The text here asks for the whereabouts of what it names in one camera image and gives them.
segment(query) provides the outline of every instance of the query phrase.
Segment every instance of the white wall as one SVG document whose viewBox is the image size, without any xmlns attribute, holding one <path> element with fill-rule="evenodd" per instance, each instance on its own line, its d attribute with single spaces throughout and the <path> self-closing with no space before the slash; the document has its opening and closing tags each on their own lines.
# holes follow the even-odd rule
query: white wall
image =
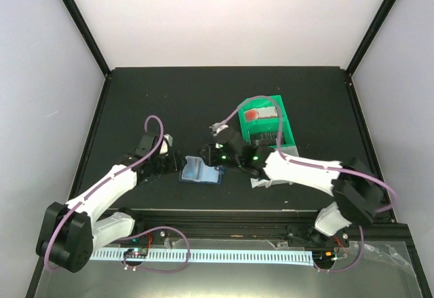
<svg viewBox="0 0 434 298">
<path fill-rule="evenodd" d="M 104 79 L 61 0 L 0 3 L 0 288 L 24 297 L 44 211 L 67 198 Z"/>
<path fill-rule="evenodd" d="M 346 68 L 382 0 L 76 0 L 108 65 Z"/>
<path fill-rule="evenodd" d="M 434 0 L 397 0 L 353 80 L 434 290 Z"/>
</svg>

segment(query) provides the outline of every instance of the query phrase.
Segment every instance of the black tabletop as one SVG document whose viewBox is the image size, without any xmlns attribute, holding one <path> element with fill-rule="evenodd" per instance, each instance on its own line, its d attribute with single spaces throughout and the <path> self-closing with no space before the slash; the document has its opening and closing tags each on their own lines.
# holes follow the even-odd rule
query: black tabletop
<svg viewBox="0 0 434 298">
<path fill-rule="evenodd" d="M 245 98 L 280 94 L 300 156 L 368 165 L 361 136 L 338 67 L 159 67 L 117 68 L 85 172 L 81 191 L 103 177 L 134 148 L 150 114 L 158 115 L 174 147 L 196 155 L 212 143 L 209 126 L 220 122 Z M 230 124 L 239 129 L 235 116 Z M 158 131 L 157 122 L 150 128 Z M 221 185 L 183 183 L 179 174 L 138 185 L 113 208 L 187 210 L 317 210 L 332 198 L 302 185 L 251 188 L 238 170 L 227 170 Z"/>
</svg>

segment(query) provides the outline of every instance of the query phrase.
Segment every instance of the black table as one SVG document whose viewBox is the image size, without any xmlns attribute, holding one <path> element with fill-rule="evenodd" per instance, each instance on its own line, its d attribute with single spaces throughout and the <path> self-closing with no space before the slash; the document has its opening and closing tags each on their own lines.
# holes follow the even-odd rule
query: black table
<svg viewBox="0 0 434 298">
<path fill-rule="evenodd" d="M 81 191 L 103 177 L 135 147 L 143 123 L 158 115 L 165 133 L 185 155 L 212 143 L 209 126 L 245 98 L 280 94 L 302 157 L 368 165 L 344 72 L 338 67 L 160 67 L 117 68 L 85 167 Z M 235 116 L 231 125 L 239 129 Z M 157 122 L 150 128 L 158 131 Z M 228 170 L 221 185 L 182 183 L 179 174 L 159 177 L 121 197 L 113 208 L 155 210 L 312 211 L 332 198 L 302 185 L 251 188 L 250 179 Z"/>
</svg>

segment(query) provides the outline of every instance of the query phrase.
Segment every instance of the black metal frame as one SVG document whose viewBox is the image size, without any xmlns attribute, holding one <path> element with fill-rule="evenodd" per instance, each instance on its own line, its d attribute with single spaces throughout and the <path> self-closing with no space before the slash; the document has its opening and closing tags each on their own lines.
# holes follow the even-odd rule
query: black metal frame
<svg viewBox="0 0 434 298">
<path fill-rule="evenodd" d="M 370 163 L 370 168 L 372 172 L 379 178 L 382 178 L 380 166 L 378 165 L 375 150 L 372 145 L 372 141 L 366 127 L 365 120 L 363 118 L 363 113 L 361 111 L 361 107 L 351 77 L 354 74 L 357 66 L 361 62 L 363 56 L 367 52 L 370 44 L 372 43 L 375 35 L 377 34 L 385 18 L 393 7 L 395 1 L 396 0 L 383 0 L 368 31 L 366 32 L 363 40 L 357 48 L 357 51 L 353 59 L 351 60 L 347 70 L 345 71 L 345 83 L 347 86 L 348 95 L 353 106 L 353 112 L 355 115 L 355 119 L 357 120 L 357 125 L 359 126 L 359 131 L 366 150 L 366 155 Z M 90 156 L 90 149 L 92 148 L 92 144 L 94 142 L 96 129 L 98 128 L 100 116 L 104 108 L 104 103 L 109 90 L 111 82 L 111 71 L 104 57 L 102 56 L 102 53 L 99 50 L 95 39 L 93 38 L 89 28 L 87 27 L 87 24 L 85 23 L 85 20 L 83 19 L 79 8 L 75 4 L 75 1 L 63 0 L 63 2 L 71 17 L 73 18 L 75 24 L 77 25 L 77 28 L 80 30 L 80 33 L 82 34 L 90 51 L 94 55 L 94 58 L 98 63 L 99 67 L 101 68 L 101 71 L 106 76 L 104 87 L 100 95 L 100 100 L 98 101 L 98 106 L 92 120 L 92 125 L 85 143 L 83 155 L 81 156 L 79 167 L 71 190 L 71 199 L 81 185 L 83 172 Z M 222 214 L 221 212 L 207 212 L 206 214 L 204 214 L 203 212 L 142 211 L 141 213 L 146 217 L 149 227 L 157 225 L 172 225 L 183 229 L 188 235 L 192 237 L 207 236 L 210 238 L 221 238 L 225 236 L 230 237 L 233 234 L 242 234 L 247 238 L 248 236 L 256 236 L 255 238 L 257 238 L 257 236 L 263 236 L 267 238 L 281 237 L 285 233 L 285 230 L 287 229 L 286 227 L 289 224 L 310 223 L 312 222 L 314 217 L 314 215 L 312 215 L 311 213 L 295 212 L 267 212 L 261 213 L 260 216 L 258 216 L 257 214 L 252 215 L 248 212 L 231 212 L 229 214 Z M 375 224 L 369 227 L 365 227 L 363 230 L 365 232 L 366 240 L 405 242 L 411 258 L 411 262 L 413 264 L 414 271 L 416 272 L 417 280 L 423 297 L 432 297 L 410 230 L 408 229 L 407 225 L 395 223 L 395 214 L 393 211 L 390 212 L 390 218 L 377 219 Z M 359 231 L 356 227 L 350 227 L 348 230 L 348 234 L 350 239 L 357 240 L 359 238 Z M 42 258 L 40 258 L 35 268 L 35 272 L 33 274 L 26 297 L 34 297 L 42 270 L 43 261 Z"/>
</svg>

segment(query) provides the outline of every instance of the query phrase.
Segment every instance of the green tray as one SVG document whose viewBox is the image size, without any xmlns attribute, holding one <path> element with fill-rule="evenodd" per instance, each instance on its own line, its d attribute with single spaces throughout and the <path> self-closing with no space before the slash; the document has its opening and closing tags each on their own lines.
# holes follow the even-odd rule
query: green tray
<svg viewBox="0 0 434 298">
<path fill-rule="evenodd" d="M 285 144 L 282 145 L 282 148 L 285 147 L 295 147 L 296 142 L 294 140 L 294 136 L 292 135 L 290 122 L 286 115 L 286 110 L 283 105 L 281 96 L 270 96 L 274 99 L 277 104 L 280 106 L 283 114 L 283 137 L 285 138 Z M 271 107 L 273 104 L 271 101 L 267 99 L 255 99 L 244 105 L 239 111 L 239 122 L 241 124 L 241 133 L 246 142 L 250 143 L 250 135 L 265 133 L 265 132 L 277 132 L 279 130 L 279 118 L 267 118 L 267 119 L 258 119 L 251 122 L 247 122 L 244 117 L 244 113 L 247 110 L 253 108 L 263 108 L 263 107 Z"/>
</svg>

